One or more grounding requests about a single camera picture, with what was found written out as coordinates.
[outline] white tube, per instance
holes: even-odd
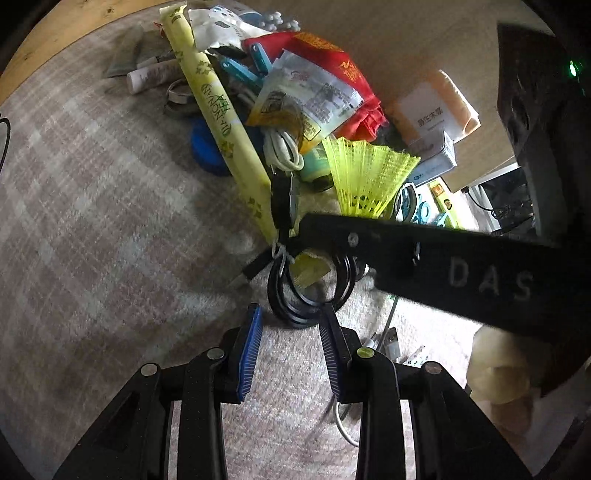
[[[163,83],[171,83],[183,78],[183,71],[178,60],[162,61],[148,65],[127,74],[127,88],[130,94],[143,92]]]

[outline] blue clothespin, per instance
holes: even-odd
[[[265,77],[269,75],[272,66],[271,60],[269,60],[267,52],[260,43],[253,43],[251,45],[251,57],[260,76]]]

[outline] pile of clutter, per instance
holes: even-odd
[[[424,223],[424,202],[409,201],[414,187],[435,182],[435,198],[449,194],[437,178],[456,166],[454,142],[480,124],[443,72],[391,105],[387,118],[347,52],[280,12],[191,1],[160,14],[162,42],[146,53],[146,33],[131,28],[107,75],[125,74],[132,95],[169,85],[164,112],[192,119],[196,161],[234,176],[270,242],[278,173],[312,192],[335,186],[343,215]],[[437,224],[456,228],[447,203],[438,201]]]

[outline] screw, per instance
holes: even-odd
[[[359,245],[359,235],[357,235],[355,232],[351,232],[347,241],[349,242],[349,246],[351,248],[355,248],[357,245]]]
[[[145,364],[142,367],[142,370],[140,370],[140,372],[142,373],[142,375],[145,376],[145,377],[151,377],[157,371],[158,371],[158,366],[156,364]]]
[[[425,370],[431,375],[438,375],[441,373],[442,367],[437,362],[427,362],[425,364]]]
[[[223,356],[226,355],[221,348],[212,348],[211,350],[207,351],[207,358],[210,360],[220,360]]]
[[[374,355],[374,349],[368,346],[363,346],[357,349],[357,356],[360,358],[372,358]]]

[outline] blue lid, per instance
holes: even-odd
[[[218,177],[230,175],[226,161],[223,159],[216,141],[213,139],[212,132],[202,116],[197,117],[193,122],[191,149],[193,158],[203,170]]]

